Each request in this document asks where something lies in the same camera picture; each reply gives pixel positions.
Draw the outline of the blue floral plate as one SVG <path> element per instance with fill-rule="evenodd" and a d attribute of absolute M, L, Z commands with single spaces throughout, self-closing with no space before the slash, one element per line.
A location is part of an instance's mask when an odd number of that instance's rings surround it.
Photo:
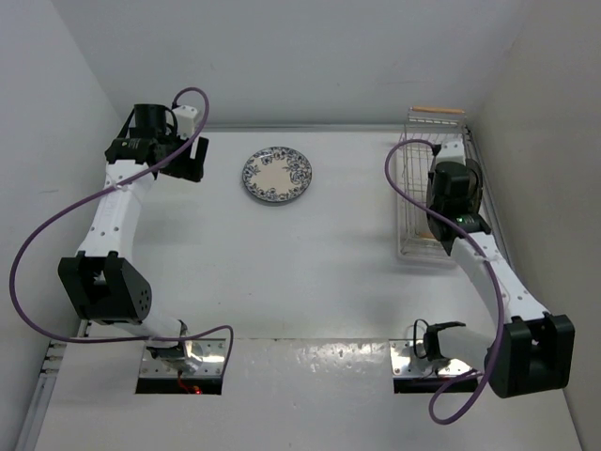
<path fill-rule="evenodd" d="M 242 185 L 254 199 L 269 205 L 292 202 L 308 189 L 313 167 L 298 150 L 269 147 L 258 150 L 244 164 Z"/>

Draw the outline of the brown rim cream plate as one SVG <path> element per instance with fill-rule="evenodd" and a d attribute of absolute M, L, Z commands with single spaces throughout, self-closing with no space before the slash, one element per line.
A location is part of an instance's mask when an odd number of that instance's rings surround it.
<path fill-rule="evenodd" d="M 470 173 L 468 195 L 469 213 L 478 213 L 481 208 L 484 190 L 484 176 L 482 168 L 475 160 L 470 158 L 466 160 L 466 167 Z"/>

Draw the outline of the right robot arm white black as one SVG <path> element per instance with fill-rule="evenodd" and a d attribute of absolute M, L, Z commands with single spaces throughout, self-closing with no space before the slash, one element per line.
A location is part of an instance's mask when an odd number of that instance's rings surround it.
<path fill-rule="evenodd" d="M 575 326 L 538 302 L 502 256 L 479 212 L 481 177 L 473 160 L 434 163 L 426 217 L 434 238 L 485 303 L 497 332 L 493 337 L 477 334 L 461 321 L 430 324 L 424 358 L 463 361 L 485 373 L 501 398 L 563 389 L 570 377 Z"/>

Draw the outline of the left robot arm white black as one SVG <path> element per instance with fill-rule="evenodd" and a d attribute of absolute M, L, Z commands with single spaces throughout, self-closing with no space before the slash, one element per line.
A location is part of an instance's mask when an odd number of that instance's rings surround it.
<path fill-rule="evenodd" d="M 135 230 L 145 196 L 158 174 L 152 165 L 192 144 L 162 174 L 198 182 L 208 139 L 193 136 L 200 112 L 187 105 L 137 104 L 105 152 L 105 186 L 91 227 L 74 257 L 58 265 L 59 278 L 80 319 L 145 336 L 150 356 L 192 375 L 202 363 L 201 347 L 186 339 L 180 319 L 162 312 L 152 288 L 132 264 Z"/>

